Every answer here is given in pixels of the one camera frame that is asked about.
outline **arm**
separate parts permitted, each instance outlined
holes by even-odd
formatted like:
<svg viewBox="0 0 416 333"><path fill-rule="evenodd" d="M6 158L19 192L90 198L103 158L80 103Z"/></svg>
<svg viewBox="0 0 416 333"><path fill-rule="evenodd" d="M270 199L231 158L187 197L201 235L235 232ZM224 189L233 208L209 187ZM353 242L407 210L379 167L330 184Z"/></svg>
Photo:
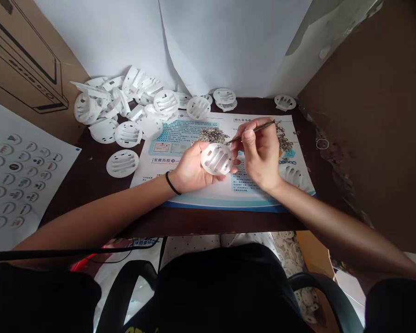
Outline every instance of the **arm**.
<svg viewBox="0 0 416 333"><path fill-rule="evenodd" d="M385 278L416 280L416 265L384 236L339 210L285 182L279 175L279 142L275 125L257 133L253 129L271 118L241 125L242 142L232 146L245 153L247 174L259 187L299 218L340 259L355 269L364 291Z"/></svg>
<svg viewBox="0 0 416 333"><path fill-rule="evenodd" d="M224 181L226 176L212 176L200 164L200 154L208 142L196 141L182 156L170 182L180 193L201 189ZM76 208L46 224L14 250L68 250L101 247L134 220L173 198L175 192L161 175L139 186L118 192ZM77 258L28 259L13 265L28 268L68 266Z"/></svg>

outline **forearm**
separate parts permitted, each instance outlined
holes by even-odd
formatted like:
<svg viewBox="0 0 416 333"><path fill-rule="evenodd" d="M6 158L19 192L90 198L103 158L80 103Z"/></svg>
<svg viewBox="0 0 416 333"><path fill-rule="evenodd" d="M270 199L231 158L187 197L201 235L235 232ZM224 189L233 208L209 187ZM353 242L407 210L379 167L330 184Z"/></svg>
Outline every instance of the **forearm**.
<svg viewBox="0 0 416 333"><path fill-rule="evenodd" d="M339 259L361 271L413 276L416 265L381 234L287 182L269 193Z"/></svg>
<svg viewBox="0 0 416 333"><path fill-rule="evenodd" d="M139 186L76 208L40 228L14 250L66 250L101 247L138 217L176 194L165 175ZM35 259L25 264L43 266L52 259Z"/></svg>

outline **black shirt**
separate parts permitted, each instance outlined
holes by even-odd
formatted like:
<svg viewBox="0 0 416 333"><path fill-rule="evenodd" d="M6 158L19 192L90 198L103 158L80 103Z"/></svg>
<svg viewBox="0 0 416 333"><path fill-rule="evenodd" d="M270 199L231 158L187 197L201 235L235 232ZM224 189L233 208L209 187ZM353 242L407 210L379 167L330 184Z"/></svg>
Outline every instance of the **black shirt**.
<svg viewBox="0 0 416 333"><path fill-rule="evenodd" d="M88 275L0 264L0 332L93 332L101 296ZM366 332L416 331L416 281L384 280L366 301ZM312 332L279 260L249 244L186 254L160 271L122 332Z"/></svg>

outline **cardboard box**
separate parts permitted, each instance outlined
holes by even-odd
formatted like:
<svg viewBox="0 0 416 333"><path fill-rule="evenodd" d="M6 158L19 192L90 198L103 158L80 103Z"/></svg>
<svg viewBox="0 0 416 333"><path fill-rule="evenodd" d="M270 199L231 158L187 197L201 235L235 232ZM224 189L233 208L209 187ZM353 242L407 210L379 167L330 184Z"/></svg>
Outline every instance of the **cardboard box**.
<svg viewBox="0 0 416 333"><path fill-rule="evenodd" d="M70 80L88 74L32 0L0 0L0 104L44 131L75 144L84 125Z"/></svg>

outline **hand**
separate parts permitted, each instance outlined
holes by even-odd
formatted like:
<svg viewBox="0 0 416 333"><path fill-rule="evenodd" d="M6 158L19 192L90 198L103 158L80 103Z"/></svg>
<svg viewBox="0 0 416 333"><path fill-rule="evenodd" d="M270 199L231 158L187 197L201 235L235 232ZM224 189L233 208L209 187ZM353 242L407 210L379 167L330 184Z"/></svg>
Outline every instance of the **hand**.
<svg viewBox="0 0 416 333"><path fill-rule="evenodd" d="M202 167L200 154L208 145L209 142L196 141L182 155L176 169L168 174L171 184L180 193L196 191L207 185L226 180L226 175L213 176ZM234 164L240 164L240 161L236 159ZM237 167L233 166L230 173L236 173L237 171Z"/></svg>
<svg viewBox="0 0 416 333"><path fill-rule="evenodd" d="M279 140L276 125L253 130L256 127L273 121L273 118L257 118L239 126L236 135L242 136L242 142L237 140L231 144L233 157L237 158L239 150L245 154L245 171L247 175L265 192L283 183L279 175Z"/></svg>

